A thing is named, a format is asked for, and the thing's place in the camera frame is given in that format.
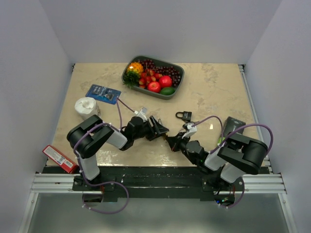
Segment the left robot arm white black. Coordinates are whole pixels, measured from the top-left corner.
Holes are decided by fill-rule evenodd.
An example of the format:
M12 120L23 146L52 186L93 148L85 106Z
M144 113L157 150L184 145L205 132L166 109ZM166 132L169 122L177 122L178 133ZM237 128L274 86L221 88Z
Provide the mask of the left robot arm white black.
M96 153L105 143L125 151L132 147L137 139L146 138L153 141L168 132L169 129L153 116L148 119L134 116L126 126L117 130L110 123L103 122L99 116L92 115L71 129L67 134L67 140L77 156L84 186L89 190L96 190L101 184Z

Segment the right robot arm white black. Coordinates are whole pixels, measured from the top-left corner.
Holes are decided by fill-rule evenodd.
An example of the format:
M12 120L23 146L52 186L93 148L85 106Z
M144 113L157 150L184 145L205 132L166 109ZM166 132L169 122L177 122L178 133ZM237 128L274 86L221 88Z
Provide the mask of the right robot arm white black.
M244 174L257 175L268 147L262 141L236 133L214 152L207 152L199 141L191 141L183 133L166 137L171 151L180 151L202 172L218 173L216 184L227 191Z

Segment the black headed key bunch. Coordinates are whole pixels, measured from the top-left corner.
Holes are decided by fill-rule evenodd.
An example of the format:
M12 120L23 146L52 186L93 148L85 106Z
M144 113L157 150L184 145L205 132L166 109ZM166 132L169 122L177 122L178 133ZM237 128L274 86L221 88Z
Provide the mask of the black headed key bunch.
M180 132L185 132L185 131L186 131L186 129L184 127L182 127L178 132L180 133Z

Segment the black padlock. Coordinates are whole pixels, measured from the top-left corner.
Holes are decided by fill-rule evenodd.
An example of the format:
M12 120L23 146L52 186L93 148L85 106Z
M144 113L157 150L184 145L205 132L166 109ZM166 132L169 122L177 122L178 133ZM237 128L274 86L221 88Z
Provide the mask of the black padlock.
M176 112L175 117L188 123L188 122L191 122L192 112L189 112L189 111Z

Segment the green avocado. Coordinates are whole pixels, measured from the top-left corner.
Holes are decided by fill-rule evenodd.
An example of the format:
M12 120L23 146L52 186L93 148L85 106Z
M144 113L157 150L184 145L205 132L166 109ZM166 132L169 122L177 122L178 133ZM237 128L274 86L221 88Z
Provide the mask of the green avocado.
M169 96L175 93L175 89L173 87L164 87L161 89L160 94Z

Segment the red apple front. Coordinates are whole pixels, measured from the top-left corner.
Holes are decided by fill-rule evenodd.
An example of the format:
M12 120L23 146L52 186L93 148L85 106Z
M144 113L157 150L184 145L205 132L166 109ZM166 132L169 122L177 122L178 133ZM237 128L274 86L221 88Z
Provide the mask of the red apple front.
M159 93L161 90L161 85L159 82L150 82L147 89L151 92Z

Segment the red apple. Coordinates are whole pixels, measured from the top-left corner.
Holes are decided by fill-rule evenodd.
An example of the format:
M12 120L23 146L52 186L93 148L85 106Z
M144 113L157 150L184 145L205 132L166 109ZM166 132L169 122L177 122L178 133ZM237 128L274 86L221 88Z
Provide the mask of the red apple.
M172 86L172 79L170 76L162 76L159 80L158 80L161 88L165 88L165 87L171 87Z
M147 89L151 92L159 93L161 90L161 85L159 82L150 82Z

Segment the red cherry cluster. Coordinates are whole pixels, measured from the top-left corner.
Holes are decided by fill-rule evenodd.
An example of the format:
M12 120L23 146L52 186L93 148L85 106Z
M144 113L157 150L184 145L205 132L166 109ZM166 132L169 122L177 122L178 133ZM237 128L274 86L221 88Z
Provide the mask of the red cherry cluster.
M158 81L162 76L163 75L156 69L147 68L140 74L140 79L138 81L139 87L146 89L151 82Z

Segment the dark grape bunch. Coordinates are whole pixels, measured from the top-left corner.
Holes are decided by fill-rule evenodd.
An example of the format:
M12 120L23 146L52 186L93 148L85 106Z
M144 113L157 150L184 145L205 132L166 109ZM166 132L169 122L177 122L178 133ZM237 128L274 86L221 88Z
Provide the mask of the dark grape bunch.
M151 59L138 60L138 62L143 65L144 71L147 68L156 69L163 76L170 76L173 82L171 87L178 87L181 83L181 71L178 71L172 65L156 66L155 62Z

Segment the orange pineapple toy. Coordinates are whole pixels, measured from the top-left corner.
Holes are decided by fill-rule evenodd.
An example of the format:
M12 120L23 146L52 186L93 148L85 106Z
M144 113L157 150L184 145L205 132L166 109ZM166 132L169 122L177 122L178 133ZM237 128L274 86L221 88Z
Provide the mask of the orange pineapple toy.
M144 67L139 62L132 62L128 65L126 72L134 72L137 74L141 74L144 71Z

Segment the blue card package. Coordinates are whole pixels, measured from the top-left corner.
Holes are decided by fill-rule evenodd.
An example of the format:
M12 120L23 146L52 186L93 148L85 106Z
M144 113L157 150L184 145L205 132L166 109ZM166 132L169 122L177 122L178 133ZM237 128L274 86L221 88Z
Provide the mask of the blue card package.
M93 84L87 91L85 97L90 97L97 101L115 105L120 95L121 91L119 90Z

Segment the grey fruit tray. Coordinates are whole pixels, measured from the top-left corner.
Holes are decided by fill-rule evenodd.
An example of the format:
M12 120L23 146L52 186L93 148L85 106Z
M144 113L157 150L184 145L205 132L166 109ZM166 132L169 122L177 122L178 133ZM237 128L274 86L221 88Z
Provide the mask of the grey fruit tray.
M153 60L155 62L156 66L172 65L178 71L181 71L181 83L182 83L185 72L184 72L183 68L178 66L178 65L175 65L175 64L172 64L172 63L169 63L169 62L165 62L165 61L162 61L162 60L158 60L158 59L155 59L155 58L143 56L143 55L139 55L139 56L134 57L128 63L128 65L130 63L132 63L132 62L138 62L138 60L145 60L145 59ZM137 74L137 73L134 73L134 72L126 72L127 67L125 68L125 70L124 70L124 72L122 74L122 77L121 77L123 84L125 86L127 86L128 88L133 89L133 90L138 91L138 92L141 92L143 94L146 94L146 95L149 95L149 96L152 96L152 97L156 97L156 98L162 99L162 100L169 100L177 93L177 90L179 89L179 87L181 85L181 83L180 83L178 87L173 87L175 89L175 93L172 94L172 95L169 95L169 96L161 95L160 93L151 92L147 88L144 89L144 88L140 88L139 87L138 81L140 79L140 75Z

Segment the white paper roll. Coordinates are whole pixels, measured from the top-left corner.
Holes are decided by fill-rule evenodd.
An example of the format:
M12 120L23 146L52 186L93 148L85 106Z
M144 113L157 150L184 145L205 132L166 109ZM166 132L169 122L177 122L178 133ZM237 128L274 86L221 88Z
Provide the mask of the white paper roll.
M88 119L92 115L101 115L101 111L96 100L91 97L78 99L75 103L74 109L83 120Z

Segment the red box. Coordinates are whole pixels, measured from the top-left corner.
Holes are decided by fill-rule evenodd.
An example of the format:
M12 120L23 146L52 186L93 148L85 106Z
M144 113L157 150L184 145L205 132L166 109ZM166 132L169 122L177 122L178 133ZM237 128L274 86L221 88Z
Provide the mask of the red box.
M54 146L47 145L42 152L69 174L72 174L78 168L78 165L74 161Z

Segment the aluminium frame rail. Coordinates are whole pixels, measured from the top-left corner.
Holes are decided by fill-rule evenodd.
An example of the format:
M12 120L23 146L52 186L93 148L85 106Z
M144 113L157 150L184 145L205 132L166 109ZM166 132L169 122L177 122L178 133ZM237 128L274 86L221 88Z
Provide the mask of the aluminium frame rail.
M247 80L246 80L246 75L245 75L245 71L244 71L244 65L238 65L239 70L240 70L240 74L241 74L241 78L243 80L243 84L244 84L244 88L248 97L248 101L250 104L250 108L252 111L252 115L253 115L253 119L255 121L255 123L258 123L258 117L256 114L256 110L254 108L254 104L253 104L253 100L251 97L251 93L247 84ZM263 168L267 168L269 170L269 175L268 174L263 174L263 178L268 179L271 178L272 180L274 180L275 178L277 179L277 181L273 181L272 183L258 183L259 185L261 185L261 187L259 187L259 189L256 191L256 193L269 193L269 194L286 194L286 189L283 183L283 179L281 174L274 174L272 167L271 167L271 163L270 163L270 159L268 157L268 155L264 158L263 160Z

